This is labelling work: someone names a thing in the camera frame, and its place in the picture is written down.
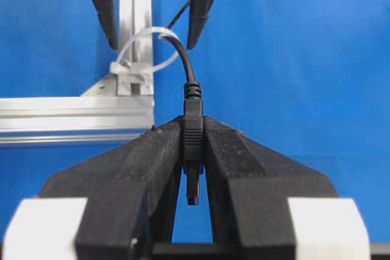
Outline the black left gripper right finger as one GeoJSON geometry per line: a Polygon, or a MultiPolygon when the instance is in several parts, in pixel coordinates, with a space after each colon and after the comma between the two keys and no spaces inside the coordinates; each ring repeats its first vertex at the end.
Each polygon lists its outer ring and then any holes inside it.
{"type": "Polygon", "coordinates": [[[213,240],[242,259],[295,259],[287,199],[337,197],[330,179],[208,116],[204,140],[213,240]]]}

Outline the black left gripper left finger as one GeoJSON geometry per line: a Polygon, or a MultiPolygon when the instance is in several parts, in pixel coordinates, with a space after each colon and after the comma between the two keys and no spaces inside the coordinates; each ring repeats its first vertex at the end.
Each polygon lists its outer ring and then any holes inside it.
{"type": "Polygon", "coordinates": [[[41,198],[85,197],[78,259],[138,259],[170,242],[180,184],[182,118],[51,175],[41,198]]]}

